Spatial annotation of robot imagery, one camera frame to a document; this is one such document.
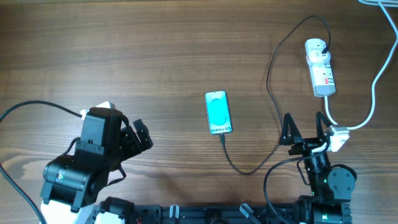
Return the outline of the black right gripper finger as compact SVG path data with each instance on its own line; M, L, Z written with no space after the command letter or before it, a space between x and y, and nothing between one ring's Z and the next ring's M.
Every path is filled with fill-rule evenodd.
M293 117L290 113L284 115L284 122L279 139L279 145L289 146L296 143L296 140L301 139L301 133L296 126Z
M331 126L331 122L325 117L325 115L319 111L316 113L316 126L317 126L317 138L320 143L325 143L327 137L323 131L323 126L329 128Z

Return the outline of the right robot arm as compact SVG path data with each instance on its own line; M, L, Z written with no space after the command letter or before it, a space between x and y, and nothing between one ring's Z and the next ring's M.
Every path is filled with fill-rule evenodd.
M337 152L348 140L349 130L332 124L322 112L316 114L317 136L303 138L291 114L284 115L279 144L290 146L289 154L302 156L311 196L301 195L292 213L284 213L291 223L353 222L349 203L357 173L344 164L332 165L329 152Z

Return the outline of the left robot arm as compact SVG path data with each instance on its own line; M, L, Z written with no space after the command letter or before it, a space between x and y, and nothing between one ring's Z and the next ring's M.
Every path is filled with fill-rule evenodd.
M81 135L70 148L44 169L41 211L46 223L85 223L99 192L113 171L123 172L122 162L153 146L147 126L129 122L114 108L93 107L83 120Z

